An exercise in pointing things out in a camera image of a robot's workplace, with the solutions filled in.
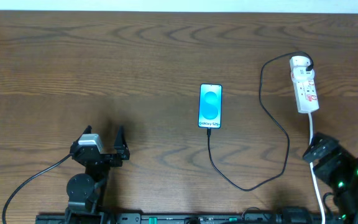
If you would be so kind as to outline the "blue Galaxy smartphone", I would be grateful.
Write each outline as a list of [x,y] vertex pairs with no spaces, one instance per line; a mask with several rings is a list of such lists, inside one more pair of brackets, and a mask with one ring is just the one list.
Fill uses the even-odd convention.
[[221,127],[222,101],[222,85],[210,83],[200,85],[199,128],[219,129]]

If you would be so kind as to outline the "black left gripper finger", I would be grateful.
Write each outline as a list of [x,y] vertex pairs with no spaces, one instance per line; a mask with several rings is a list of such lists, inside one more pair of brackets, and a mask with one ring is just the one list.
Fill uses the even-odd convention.
[[129,160],[130,152],[124,136],[124,127],[120,126],[114,142],[114,149],[122,160]]
[[70,155],[74,155],[76,153],[76,151],[78,150],[79,140],[82,137],[82,135],[91,134],[91,130],[92,130],[92,127],[90,125],[88,125],[85,128],[85,130],[82,132],[82,134],[79,136],[79,138],[71,144],[71,146],[70,146]]

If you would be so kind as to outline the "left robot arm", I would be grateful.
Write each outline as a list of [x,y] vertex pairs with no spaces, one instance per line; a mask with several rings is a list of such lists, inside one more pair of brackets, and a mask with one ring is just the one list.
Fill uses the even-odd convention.
[[85,167],[67,183],[68,207],[64,223],[116,223],[113,212],[102,207],[104,193],[112,167],[121,167],[130,158],[124,128],[118,129],[113,154],[103,153],[98,134],[88,126],[70,147],[72,159]]

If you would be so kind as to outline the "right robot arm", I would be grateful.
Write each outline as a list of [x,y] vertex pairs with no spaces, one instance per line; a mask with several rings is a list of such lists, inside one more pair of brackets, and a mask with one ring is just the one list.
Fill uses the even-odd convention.
[[358,223],[358,157],[342,147],[337,139],[316,133],[303,160],[317,162],[313,172],[332,189],[334,203],[344,222]]

